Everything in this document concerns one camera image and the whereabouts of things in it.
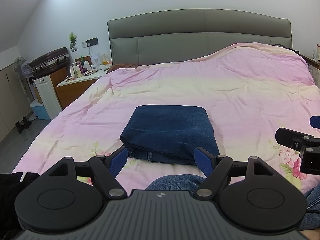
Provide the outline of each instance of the brown suitcase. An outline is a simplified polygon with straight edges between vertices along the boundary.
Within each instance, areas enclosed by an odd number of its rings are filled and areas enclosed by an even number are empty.
[[[51,73],[70,66],[70,57],[67,48],[51,51],[30,63],[34,80],[50,75]]]

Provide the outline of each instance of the boot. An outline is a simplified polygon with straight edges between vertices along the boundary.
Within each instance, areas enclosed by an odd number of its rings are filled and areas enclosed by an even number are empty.
[[[24,130],[24,125],[20,124],[19,122],[16,122],[16,128],[18,130],[19,133],[22,133],[22,131]]]
[[[31,121],[28,121],[28,119],[26,118],[26,117],[23,117],[22,118],[22,121],[23,121],[23,123],[24,123],[24,126],[26,127],[26,129],[28,129],[29,128],[29,126],[31,125]]]

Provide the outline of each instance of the pink duvet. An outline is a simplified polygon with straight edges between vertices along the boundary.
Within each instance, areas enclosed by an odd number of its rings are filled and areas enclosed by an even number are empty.
[[[14,172],[43,173],[65,156],[87,161],[109,155],[122,145],[119,136],[135,108],[147,104],[201,106],[221,154],[236,161],[259,156],[303,192],[320,181],[300,173],[299,153],[275,140],[279,127],[320,137],[309,125],[312,115],[320,115],[320,90],[300,56],[260,43],[104,75],[40,133]],[[161,176],[184,173],[203,176],[197,167],[129,158],[117,179],[130,193]]]

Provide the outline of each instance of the gray upholstered headboard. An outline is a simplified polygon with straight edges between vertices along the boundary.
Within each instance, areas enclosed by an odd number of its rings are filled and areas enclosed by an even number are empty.
[[[108,30],[113,64],[185,61],[239,42],[292,48],[289,20],[233,10],[147,13],[108,21]]]

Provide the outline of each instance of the pink flower print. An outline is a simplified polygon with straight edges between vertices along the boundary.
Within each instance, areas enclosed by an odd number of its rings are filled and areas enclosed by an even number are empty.
[[[105,155],[105,156],[109,156],[111,153],[108,153],[107,151],[98,151],[96,155]]]
[[[298,154],[295,154],[293,149],[280,146],[279,147],[279,156],[283,159],[283,162],[287,164],[290,160],[296,161],[299,158]]]
[[[91,178],[89,177],[89,179],[87,180],[87,184],[91,185],[92,186],[92,181],[91,181]]]
[[[307,178],[307,174],[300,172],[300,164],[301,164],[300,158],[298,158],[296,162],[290,159],[288,163],[289,167],[292,168],[292,175],[296,178],[299,177],[299,179],[303,180]]]

